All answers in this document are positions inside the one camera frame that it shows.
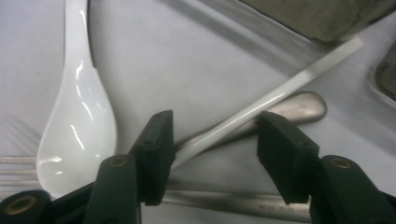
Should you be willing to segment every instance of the spoon bowl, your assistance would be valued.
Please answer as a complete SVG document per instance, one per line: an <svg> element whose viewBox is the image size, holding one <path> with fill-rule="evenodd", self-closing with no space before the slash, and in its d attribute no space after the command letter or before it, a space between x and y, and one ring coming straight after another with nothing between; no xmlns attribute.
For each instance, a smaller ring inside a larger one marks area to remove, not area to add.
<svg viewBox="0 0 396 224"><path fill-rule="evenodd" d="M91 183L117 144L114 114L92 65L87 5L65 0L63 80L36 159L38 180L55 198Z"/></svg>

